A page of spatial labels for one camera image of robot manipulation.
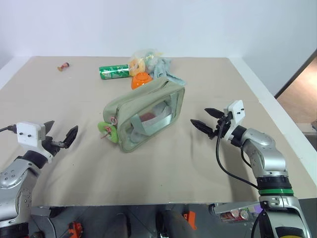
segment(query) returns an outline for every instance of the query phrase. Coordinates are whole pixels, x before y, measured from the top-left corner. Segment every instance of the beige table surface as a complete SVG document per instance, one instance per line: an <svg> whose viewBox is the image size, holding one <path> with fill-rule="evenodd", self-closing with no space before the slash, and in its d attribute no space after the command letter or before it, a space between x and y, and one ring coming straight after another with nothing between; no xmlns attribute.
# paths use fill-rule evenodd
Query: beige table surface
<svg viewBox="0 0 317 238"><path fill-rule="evenodd" d="M172 73L187 81L178 121L128 154L101 139L97 123L103 120L103 108L115 97L131 91L131 79L101 80L98 67L124 64L127 60L34 57L0 90L2 126L53 119L49 135L55 140L63 140L71 127L79 126L71 148L61 150L42 169L33 192L33 206L257 200L255 189L220 170L215 140L209 140L190 123L190 119L201 119L215 126L216 121L204 108L223 109L239 99L246 110L242 125L264 131L276 140L297 197L317 196L312 179L229 59L174 59ZM70 62L70 68L59 72L56 67L65 61ZM0 149L0 170L24 154L10 132L0 134ZM238 148L223 142L220 156L229 171L256 182Z"/></svg>

